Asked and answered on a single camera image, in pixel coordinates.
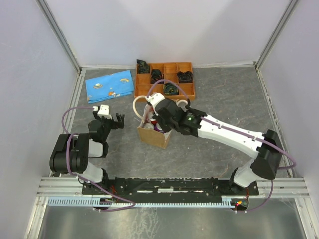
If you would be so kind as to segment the burlap canvas tote bag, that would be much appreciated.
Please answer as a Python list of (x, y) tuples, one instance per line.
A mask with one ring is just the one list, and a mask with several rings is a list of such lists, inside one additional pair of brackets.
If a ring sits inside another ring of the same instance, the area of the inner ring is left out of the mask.
[(132, 103), (133, 111), (136, 114), (137, 118), (140, 120), (140, 124), (137, 128), (138, 134), (140, 137), (141, 142), (144, 142), (146, 144), (156, 146), (159, 148), (166, 149), (169, 140), (171, 138), (172, 131), (166, 132), (166, 133), (160, 133), (158, 131), (151, 130), (151, 129), (144, 129), (143, 125), (148, 122), (148, 113), (152, 111), (151, 106), (148, 104), (145, 105), (143, 114), (140, 115), (136, 109), (136, 102), (138, 100), (144, 100), (145, 96), (137, 96)]

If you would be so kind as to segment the left aluminium corner post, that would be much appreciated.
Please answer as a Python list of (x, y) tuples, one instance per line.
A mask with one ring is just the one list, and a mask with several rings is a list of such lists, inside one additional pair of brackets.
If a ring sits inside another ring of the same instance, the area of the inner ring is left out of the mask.
[(46, 20), (48, 21), (51, 29), (53, 30), (55, 36), (57, 37), (59, 43), (61, 44), (64, 52), (66, 53), (68, 59), (72, 63), (73, 67), (80, 72), (82, 67), (78, 63), (74, 53), (71, 50), (70, 45), (67, 42), (65, 35), (63, 34), (62, 30), (60, 29), (50, 7), (46, 0), (36, 0), (39, 8), (41, 9), (42, 13), (44, 14)]

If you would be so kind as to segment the aluminium front rail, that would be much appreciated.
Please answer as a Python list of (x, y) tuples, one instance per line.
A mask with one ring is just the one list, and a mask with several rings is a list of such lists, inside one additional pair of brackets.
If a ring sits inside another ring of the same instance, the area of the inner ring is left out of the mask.
[[(309, 192), (303, 178), (276, 178), (258, 180), (258, 195), (250, 194), (250, 198), (309, 198)], [(83, 197), (82, 184), (76, 178), (43, 177), (37, 190), (37, 196), (44, 197)]]

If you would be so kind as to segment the red soda can middle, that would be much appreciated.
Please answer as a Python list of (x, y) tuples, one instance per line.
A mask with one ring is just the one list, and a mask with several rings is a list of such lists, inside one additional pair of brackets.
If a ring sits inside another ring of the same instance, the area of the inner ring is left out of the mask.
[(157, 124), (157, 121), (155, 119), (148, 119), (148, 122), (153, 124), (153, 125)]

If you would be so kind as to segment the dark rolled sock front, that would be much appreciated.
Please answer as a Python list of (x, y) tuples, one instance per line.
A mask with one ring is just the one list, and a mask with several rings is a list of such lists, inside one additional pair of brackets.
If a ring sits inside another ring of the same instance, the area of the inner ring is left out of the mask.
[(163, 93), (165, 96), (179, 95), (179, 88), (173, 83), (164, 83)]

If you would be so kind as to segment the dark rolled sock middle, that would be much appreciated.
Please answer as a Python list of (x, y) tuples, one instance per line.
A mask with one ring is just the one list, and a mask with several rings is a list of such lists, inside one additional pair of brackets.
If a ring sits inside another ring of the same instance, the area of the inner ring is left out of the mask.
[(151, 84), (163, 79), (163, 73), (160, 69), (152, 69), (151, 71)]

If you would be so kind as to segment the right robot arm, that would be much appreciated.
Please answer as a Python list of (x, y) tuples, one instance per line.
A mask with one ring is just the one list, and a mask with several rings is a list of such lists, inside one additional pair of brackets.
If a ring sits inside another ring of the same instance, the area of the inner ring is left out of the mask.
[(155, 119), (164, 132), (175, 130), (182, 135), (214, 140), (250, 157), (231, 176), (228, 184), (233, 194), (240, 195), (258, 179), (276, 178), (282, 146), (275, 131), (248, 131), (219, 121), (203, 111), (191, 108), (189, 104), (183, 109), (161, 94), (147, 97), (147, 102), (154, 109)]

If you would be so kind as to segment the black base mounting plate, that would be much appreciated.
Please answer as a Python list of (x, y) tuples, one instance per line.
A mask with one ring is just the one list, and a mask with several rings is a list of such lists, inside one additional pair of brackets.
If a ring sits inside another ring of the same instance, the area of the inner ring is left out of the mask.
[(107, 188), (84, 183), (83, 195), (104, 195), (105, 191), (135, 203), (219, 203), (223, 196), (258, 195), (257, 182), (247, 188), (218, 178), (115, 178)]

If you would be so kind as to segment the purple soda can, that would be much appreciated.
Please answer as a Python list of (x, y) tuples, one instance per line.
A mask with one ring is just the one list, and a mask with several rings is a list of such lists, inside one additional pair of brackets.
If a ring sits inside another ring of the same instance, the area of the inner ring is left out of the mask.
[(161, 126), (158, 123), (155, 125), (155, 130), (160, 132), (160, 133), (164, 133), (163, 129), (161, 128)]

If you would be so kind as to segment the red soda can back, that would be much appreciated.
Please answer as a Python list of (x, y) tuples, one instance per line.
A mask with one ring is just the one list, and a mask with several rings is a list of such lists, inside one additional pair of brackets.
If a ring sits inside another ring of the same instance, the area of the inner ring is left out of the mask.
[(155, 120), (154, 115), (155, 115), (155, 112), (149, 112), (148, 113), (148, 120), (151, 120), (151, 121)]

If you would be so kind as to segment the wooden compartment tray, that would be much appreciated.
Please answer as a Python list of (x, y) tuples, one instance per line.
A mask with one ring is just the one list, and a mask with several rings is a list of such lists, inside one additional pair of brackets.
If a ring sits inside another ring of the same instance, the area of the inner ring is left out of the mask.
[[(179, 95), (166, 96), (173, 100), (190, 100), (195, 99), (195, 80), (192, 83), (179, 83), (177, 73), (179, 71), (186, 72), (191, 71), (193, 73), (193, 65), (191, 62), (160, 62), (160, 63), (149, 63), (150, 73), (149, 74), (138, 74), (136, 64), (136, 77), (135, 77), (135, 89), (134, 97), (140, 95), (147, 95), (149, 91), (151, 93), (163, 93), (164, 83), (173, 83), (179, 88)], [(155, 84), (151, 84), (151, 71), (152, 69), (160, 69), (163, 73), (163, 79), (157, 81)]]

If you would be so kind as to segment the right aluminium corner post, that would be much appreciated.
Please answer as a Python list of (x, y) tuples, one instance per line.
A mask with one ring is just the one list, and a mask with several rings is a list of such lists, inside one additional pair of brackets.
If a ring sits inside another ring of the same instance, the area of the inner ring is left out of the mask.
[(262, 65), (266, 61), (268, 55), (270, 54), (272, 48), (274, 47), (275, 43), (279, 39), (281, 32), (284, 30), (286, 24), (288, 23), (289, 19), (293, 15), (296, 7), (299, 4), (299, 0), (290, 0), (287, 7), (285, 8), (279, 22), (277, 23), (275, 29), (273, 30), (270, 38), (268, 39), (264, 49), (262, 50), (260, 57), (255, 62), (254, 67), (258, 71), (261, 69)]

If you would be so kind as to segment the dark rolled sock right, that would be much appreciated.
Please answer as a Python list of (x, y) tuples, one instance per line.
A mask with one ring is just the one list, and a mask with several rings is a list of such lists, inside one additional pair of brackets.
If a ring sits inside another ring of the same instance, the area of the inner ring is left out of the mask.
[(191, 71), (177, 73), (179, 83), (192, 83), (193, 82), (193, 73)]

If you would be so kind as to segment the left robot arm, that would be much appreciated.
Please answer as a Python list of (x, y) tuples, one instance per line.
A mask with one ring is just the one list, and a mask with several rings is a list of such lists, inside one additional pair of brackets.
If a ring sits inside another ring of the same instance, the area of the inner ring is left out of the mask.
[(105, 169), (94, 166), (90, 158), (105, 158), (109, 145), (107, 138), (115, 129), (124, 128), (124, 114), (116, 114), (116, 120), (93, 113), (94, 120), (88, 123), (88, 133), (70, 138), (71, 134), (60, 134), (49, 160), (54, 173), (72, 172), (83, 180), (93, 182), (93, 189), (99, 194), (110, 190), (110, 181)]

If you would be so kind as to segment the dark rolled sock back-left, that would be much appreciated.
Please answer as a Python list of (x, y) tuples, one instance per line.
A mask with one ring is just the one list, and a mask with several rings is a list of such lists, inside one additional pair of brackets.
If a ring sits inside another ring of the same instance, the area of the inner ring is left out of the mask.
[(150, 73), (150, 65), (144, 60), (137, 59), (137, 73), (138, 74), (149, 74)]

